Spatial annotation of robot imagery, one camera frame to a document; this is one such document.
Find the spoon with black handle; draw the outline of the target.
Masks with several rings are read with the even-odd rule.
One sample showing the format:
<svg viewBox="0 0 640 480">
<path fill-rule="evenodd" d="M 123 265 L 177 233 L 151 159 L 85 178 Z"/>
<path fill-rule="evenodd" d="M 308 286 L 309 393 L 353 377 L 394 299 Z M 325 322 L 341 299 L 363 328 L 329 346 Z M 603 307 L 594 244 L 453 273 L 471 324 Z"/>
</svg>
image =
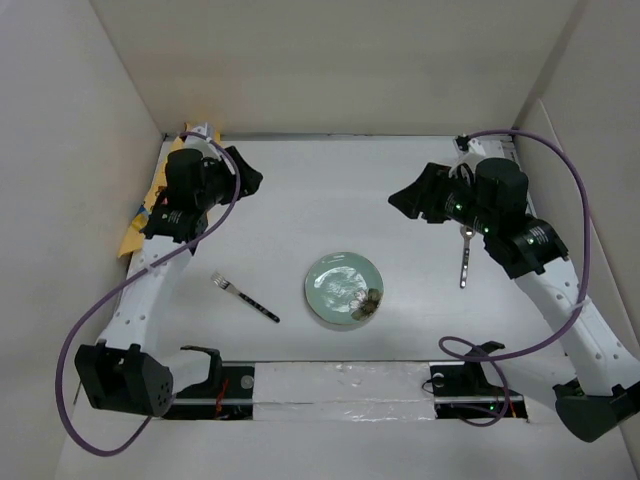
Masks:
<svg viewBox="0 0 640 480">
<path fill-rule="evenodd" d="M 463 239 L 463 250 L 462 250 L 459 287 L 461 289 L 465 289 L 467 286 L 467 278 L 468 278 L 468 271 L 469 271 L 471 240 L 474 237 L 475 232 L 469 227 L 461 226 L 460 234 Z"/>
</svg>

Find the yellow truck print placemat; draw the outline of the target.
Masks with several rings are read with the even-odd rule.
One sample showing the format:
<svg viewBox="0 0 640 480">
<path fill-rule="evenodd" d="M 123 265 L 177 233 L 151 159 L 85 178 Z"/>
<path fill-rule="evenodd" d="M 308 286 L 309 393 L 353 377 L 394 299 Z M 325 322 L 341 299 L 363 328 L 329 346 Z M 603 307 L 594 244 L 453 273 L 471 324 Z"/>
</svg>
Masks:
<svg viewBox="0 0 640 480">
<path fill-rule="evenodd" d="M 154 205 L 158 192 L 161 188 L 167 185 L 165 176 L 165 166 L 167 161 L 167 155 L 175 150 L 178 150 L 184 146 L 184 141 L 178 137 L 173 140 L 165 139 L 160 148 L 158 160 L 150 187 L 141 202 L 141 205 L 131 220 L 126 233 L 121 241 L 117 257 L 121 258 L 125 255 L 133 254 L 139 251 L 144 242 L 144 235 L 141 230 L 146 226 L 148 217 L 151 212 L 151 208 Z"/>
</svg>

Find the fork with black handle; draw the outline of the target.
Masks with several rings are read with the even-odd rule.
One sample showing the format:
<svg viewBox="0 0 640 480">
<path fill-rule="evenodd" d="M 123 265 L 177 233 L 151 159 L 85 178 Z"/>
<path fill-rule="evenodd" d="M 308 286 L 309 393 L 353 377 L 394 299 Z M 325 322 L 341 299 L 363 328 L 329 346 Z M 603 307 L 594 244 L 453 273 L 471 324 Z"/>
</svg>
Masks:
<svg viewBox="0 0 640 480">
<path fill-rule="evenodd" d="M 271 312 L 269 309 L 267 309 L 266 307 L 264 307 L 263 305 L 261 305 L 259 302 L 257 302 L 256 300 L 254 300 L 253 298 L 251 298 L 249 295 L 247 295 L 246 293 L 242 292 L 241 290 L 239 290 L 235 285 L 233 285 L 231 282 L 229 282 L 223 275 L 221 275 L 218 272 L 215 272 L 212 276 L 211 276 L 211 280 L 213 281 L 213 283 L 220 288 L 221 290 L 224 290 L 228 293 L 230 293 L 231 295 L 234 295 L 235 297 L 239 298 L 241 301 L 243 301 L 244 303 L 246 303 L 247 305 L 249 305 L 251 308 L 253 308 L 254 310 L 258 311 L 259 313 L 261 313 L 263 316 L 267 317 L 268 319 L 270 319 L 272 322 L 279 324 L 281 319 L 279 316 L 277 316 L 276 314 L 274 314 L 273 312 Z"/>
</svg>

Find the green floral plate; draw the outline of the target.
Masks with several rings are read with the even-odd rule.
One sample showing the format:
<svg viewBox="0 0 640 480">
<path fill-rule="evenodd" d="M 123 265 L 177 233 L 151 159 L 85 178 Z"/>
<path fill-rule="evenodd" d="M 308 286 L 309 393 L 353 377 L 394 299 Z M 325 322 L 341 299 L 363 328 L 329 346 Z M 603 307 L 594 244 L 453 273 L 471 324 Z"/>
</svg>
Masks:
<svg viewBox="0 0 640 480">
<path fill-rule="evenodd" d="M 321 257 L 304 280 L 310 310 L 324 324 L 339 329 L 355 329 L 369 322 L 379 310 L 384 292 L 377 267 L 354 252 Z"/>
</svg>

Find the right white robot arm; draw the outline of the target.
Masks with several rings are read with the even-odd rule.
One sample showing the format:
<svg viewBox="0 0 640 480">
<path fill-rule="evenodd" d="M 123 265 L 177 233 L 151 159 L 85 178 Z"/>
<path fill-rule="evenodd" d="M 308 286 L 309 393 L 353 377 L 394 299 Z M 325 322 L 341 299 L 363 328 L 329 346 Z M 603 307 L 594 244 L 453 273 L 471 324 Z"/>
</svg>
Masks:
<svg viewBox="0 0 640 480">
<path fill-rule="evenodd" d="M 452 166 L 429 163 L 388 202 L 409 219 L 454 221 L 483 238 L 484 249 L 534 304 L 549 338 L 515 352 L 495 341 L 471 344 L 452 382 L 473 396 L 503 395 L 488 424 L 522 395 L 554 410 L 578 439 L 592 443 L 639 412 L 639 361 L 587 295 L 590 251 L 575 271 L 555 229 L 527 211 L 529 179 L 518 164 L 489 157 L 475 134 L 455 139 Z"/>
</svg>

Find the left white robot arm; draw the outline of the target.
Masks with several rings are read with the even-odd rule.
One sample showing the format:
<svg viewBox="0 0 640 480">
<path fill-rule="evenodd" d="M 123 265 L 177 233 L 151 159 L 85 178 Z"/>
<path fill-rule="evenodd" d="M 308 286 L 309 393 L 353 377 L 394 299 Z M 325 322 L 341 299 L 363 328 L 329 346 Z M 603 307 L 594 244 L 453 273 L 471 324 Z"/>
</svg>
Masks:
<svg viewBox="0 0 640 480">
<path fill-rule="evenodd" d="M 218 350 L 187 345 L 157 354 L 160 323 L 170 294 L 195 255 L 200 237 L 212 231 L 209 211 L 227 209 L 257 192 L 263 179 L 234 147 L 218 149 L 200 128 L 182 136 L 183 147 L 165 164 L 166 184 L 151 208 L 132 283 L 93 345 L 74 358 L 91 406 L 160 417 L 181 392 L 212 396 L 222 387 Z"/>
</svg>

